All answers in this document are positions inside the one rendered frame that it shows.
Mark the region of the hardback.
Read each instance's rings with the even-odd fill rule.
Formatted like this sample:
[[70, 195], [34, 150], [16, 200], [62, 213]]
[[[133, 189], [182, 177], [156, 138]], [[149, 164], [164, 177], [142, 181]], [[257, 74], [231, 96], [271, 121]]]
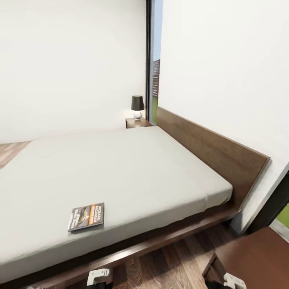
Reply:
[[68, 232], [103, 224], [104, 203], [74, 208], [67, 227]]

